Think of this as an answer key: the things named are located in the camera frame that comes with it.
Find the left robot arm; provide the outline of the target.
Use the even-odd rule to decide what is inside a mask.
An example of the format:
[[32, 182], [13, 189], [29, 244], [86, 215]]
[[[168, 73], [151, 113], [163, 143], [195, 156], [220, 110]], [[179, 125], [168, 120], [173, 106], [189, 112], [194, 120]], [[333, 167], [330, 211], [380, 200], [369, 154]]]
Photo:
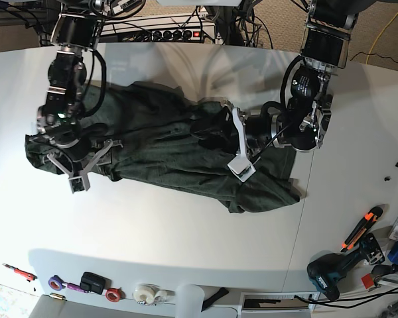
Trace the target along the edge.
[[266, 102], [255, 115], [226, 103], [190, 128], [203, 147], [234, 155], [228, 168], [241, 182], [255, 173], [255, 164], [271, 146], [306, 152], [323, 144], [332, 116], [328, 86], [346, 65], [361, 7], [355, 1], [311, 1], [306, 10], [301, 50], [283, 76], [279, 100]]

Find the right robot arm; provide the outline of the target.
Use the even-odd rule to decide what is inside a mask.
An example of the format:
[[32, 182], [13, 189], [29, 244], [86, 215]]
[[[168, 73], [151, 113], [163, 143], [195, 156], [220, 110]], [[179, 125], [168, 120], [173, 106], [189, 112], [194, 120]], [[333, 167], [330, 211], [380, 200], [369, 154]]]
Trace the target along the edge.
[[[62, 2], [51, 39], [59, 50], [48, 69], [49, 88], [44, 105], [37, 111], [37, 133], [28, 138], [31, 143], [49, 147], [47, 162], [68, 176], [72, 192], [89, 190], [88, 173], [110, 164], [112, 148], [122, 145], [120, 140], [106, 138], [107, 125], [81, 124], [104, 101], [107, 67], [97, 45], [105, 22], [112, 16], [111, 1]], [[101, 66], [99, 99], [90, 110], [84, 107], [90, 86], [84, 52], [91, 52]]]

